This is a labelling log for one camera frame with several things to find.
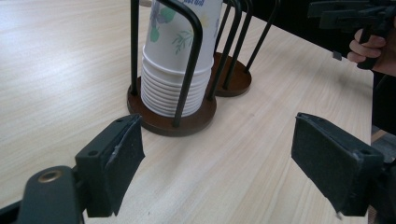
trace brown wooden base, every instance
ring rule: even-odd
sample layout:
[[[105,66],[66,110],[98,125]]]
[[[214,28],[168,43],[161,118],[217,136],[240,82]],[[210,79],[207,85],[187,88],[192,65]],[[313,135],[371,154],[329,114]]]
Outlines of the brown wooden base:
[[[214,57],[215,62],[212,68],[212,77],[210,78],[209,86],[211,86],[211,83],[213,82],[216,72],[218,71],[221,56],[222,56],[221,53],[216,52]],[[233,70],[233,77],[231,79],[230,85],[228,86],[227,89],[223,88],[224,80],[227,76],[228,68],[231,65],[232,59],[233,58],[230,56],[227,57],[227,62],[221,73],[219,84],[216,89],[217,96],[233,97],[233,96],[241,95],[245,93],[250,87],[250,83],[251,83],[250,72],[246,73],[245,72],[246,67],[239,61],[236,61],[236,65],[235,65],[235,69]]]
[[[141,78],[137,79],[137,90],[139,94],[132,95],[131,87],[127,93],[127,105],[131,114],[137,113],[142,116],[142,127],[164,136],[187,136],[198,133],[205,128],[213,119],[216,112],[216,98],[212,101],[202,101],[201,107],[194,114],[181,118],[179,127],[173,127],[174,118],[158,115],[149,110],[140,97]]]

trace table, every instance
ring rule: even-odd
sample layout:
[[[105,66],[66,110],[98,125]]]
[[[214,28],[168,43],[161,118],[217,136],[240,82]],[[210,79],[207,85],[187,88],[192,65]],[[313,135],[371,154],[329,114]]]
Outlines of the table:
[[[128,114],[129,8],[121,0],[0,1],[1,207],[20,200],[36,172],[74,166],[86,144]],[[139,55],[149,8],[140,19]],[[242,63],[264,25],[252,20]],[[87,223],[365,223],[337,219],[290,149],[299,111],[369,143],[370,72],[276,27],[250,72],[249,92],[218,97],[201,132],[164,137],[143,129],[147,157],[119,215]]]

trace paper cup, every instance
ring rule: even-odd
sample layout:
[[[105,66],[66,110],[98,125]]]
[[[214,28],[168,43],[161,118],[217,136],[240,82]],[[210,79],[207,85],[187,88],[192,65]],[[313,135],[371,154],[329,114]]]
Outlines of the paper cup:
[[[199,109],[211,76],[222,0],[183,0],[200,19],[203,43],[182,117]],[[191,53],[193,30],[173,9],[153,0],[143,47],[142,101],[154,113],[173,117]]]

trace black plastic part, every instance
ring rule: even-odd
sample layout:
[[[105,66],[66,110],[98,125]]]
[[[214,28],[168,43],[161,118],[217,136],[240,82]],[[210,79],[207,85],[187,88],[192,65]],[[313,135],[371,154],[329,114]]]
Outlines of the black plastic part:
[[[20,212],[21,201],[12,203],[0,209],[0,223],[14,224],[17,223],[18,213]]]
[[[29,179],[21,201],[18,223],[78,224],[81,222],[82,214],[71,168],[51,167]]]
[[[324,11],[335,10],[363,10],[370,6],[369,1],[319,1],[309,4],[307,17],[321,17]]]
[[[299,113],[291,156],[345,216],[364,216],[368,182],[381,173],[383,155],[326,119]]]
[[[361,28],[355,18],[359,16],[356,10],[325,11],[320,19],[320,29],[340,29],[343,32],[353,32]]]
[[[138,115],[115,120],[77,154],[78,176],[91,194],[86,203],[89,217],[109,217],[119,212],[144,157]]]
[[[396,223],[396,161],[373,181],[370,204],[384,220]]]
[[[364,62],[358,63],[358,67],[364,70],[373,69],[374,65],[376,64],[377,58],[366,58]]]
[[[332,52],[332,57],[338,61],[342,61],[343,60],[343,55],[340,52],[337,51],[333,51]]]

